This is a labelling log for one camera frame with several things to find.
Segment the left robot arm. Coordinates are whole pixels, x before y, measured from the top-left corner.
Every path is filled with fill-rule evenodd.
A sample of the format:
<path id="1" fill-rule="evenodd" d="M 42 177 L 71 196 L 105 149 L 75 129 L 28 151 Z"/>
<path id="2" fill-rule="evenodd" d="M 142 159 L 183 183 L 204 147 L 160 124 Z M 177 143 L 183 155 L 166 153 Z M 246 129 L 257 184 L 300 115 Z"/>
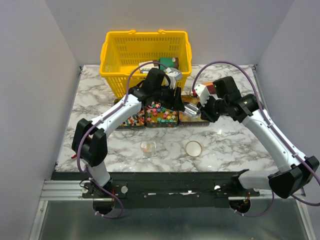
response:
<path id="1" fill-rule="evenodd" d="M 182 73 L 175 68 L 152 68 L 145 80 L 129 88 L 112 108 L 92 120 L 82 118 L 77 123 L 71 148 L 77 159 L 85 162 L 86 172 L 95 181 L 93 191 L 99 197 L 107 197 L 111 191 L 111 176 L 104 164 L 110 134 L 129 117 L 153 102 L 168 110 L 183 112 L 182 90 L 176 86 L 176 82 L 181 79 Z"/>

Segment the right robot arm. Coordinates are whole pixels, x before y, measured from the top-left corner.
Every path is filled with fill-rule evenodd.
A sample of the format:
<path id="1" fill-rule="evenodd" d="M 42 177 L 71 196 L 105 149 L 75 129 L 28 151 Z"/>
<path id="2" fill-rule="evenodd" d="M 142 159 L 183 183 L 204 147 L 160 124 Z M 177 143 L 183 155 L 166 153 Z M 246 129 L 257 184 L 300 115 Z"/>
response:
<path id="1" fill-rule="evenodd" d="M 253 94 L 242 96 L 230 76 L 213 83 L 217 98 L 208 87 L 196 84 L 193 93 L 199 97 L 201 118 L 216 122 L 220 116 L 228 116 L 249 129 L 274 160 L 278 171 L 242 170 L 230 183 L 230 191 L 241 196 L 248 189 L 271 190 L 286 199 L 304 187 L 313 178 L 320 162 L 315 156 L 307 157 L 296 148 L 274 124 L 268 112 Z"/>

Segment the metal scoop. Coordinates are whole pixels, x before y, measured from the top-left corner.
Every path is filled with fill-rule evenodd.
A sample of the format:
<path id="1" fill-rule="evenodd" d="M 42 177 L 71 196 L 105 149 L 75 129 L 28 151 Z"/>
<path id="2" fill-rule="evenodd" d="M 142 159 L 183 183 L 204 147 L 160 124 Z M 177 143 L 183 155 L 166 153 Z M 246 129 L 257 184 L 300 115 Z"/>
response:
<path id="1" fill-rule="evenodd" d="M 201 115 L 201 112 L 198 109 L 198 107 L 190 102 L 184 102 L 183 113 L 193 118 L 199 117 Z"/>

